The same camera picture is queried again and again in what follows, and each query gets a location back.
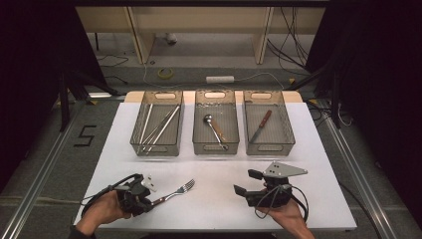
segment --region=human hand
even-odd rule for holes
[[[277,223],[298,239],[315,238],[302,217],[298,203],[293,199],[278,208],[257,207],[257,210],[268,213]]]
[[[119,207],[117,192],[113,190],[97,199],[76,227],[85,235],[91,236],[101,224],[108,224],[120,218],[128,219],[130,216],[130,213],[123,212]]]

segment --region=white table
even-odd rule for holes
[[[104,229],[149,232],[192,231],[276,231],[281,227],[268,216],[258,218],[245,198],[235,194],[233,184],[247,190],[261,190],[263,182],[248,176],[248,169],[265,170],[273,160],[306,169],[309,173],[290,177],[310,204],[308,226],[311,229],[350,230],[356,224],[338,186],[331,165],[322,147],[316,127],[304,103],[287,103],[287,110],[296,138],[289,156],[249,156],[246,154],[242,105],[237,103],[240,143],[236,155],[195,155],[192,132],[194,104],[185,102],[180,154],[177,157],[136,156],[129,140],[140,104],[120,104],[105,147],[86,196],[98,193],[109,184],[134,173],[151,174],[157,192],[152,201],[170,192],[191,178],[196,181],[191,191],[171,198],[152,211],[127,220],[103,225]],[[301,194],[294,195],[303,201]]]

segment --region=metal fork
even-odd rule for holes
[[[181,187],[177,188],[177,190],[175,192],[170,193],[167,196],[160,197],[157,200],[153,201],[152,202],[152,206],[156,206],[156,205],[158,205],[158,204],[160,204],[162,202],[165,202],[168,199],[170,199],[172,196],[181,195],[181,194],[186,193],[187,191],[189,191],[193,187],[193,185],[195,185],[195,180],[192,179],[192,180],[188,181],[186,184],[184,184]]]

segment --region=knife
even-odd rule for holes
[[[270,117],[272,111],[267,111],[267,113],[265,114],[263,120],[261,121],[260,125],[258,126],[258,129],[255,131],[254,135],[252,136],[250,142],[254,142],[258,135],[260,135],[261,131],[263,130],[263,127],[265,126],[268,118]]]

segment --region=sleeve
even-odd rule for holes
[[[91,237],[86,236],[84,233],[78,231],[74,225],[72,225],[71,233],[69,234],[68,239],[97,239],[97,237],[95,234],[93,234]]]

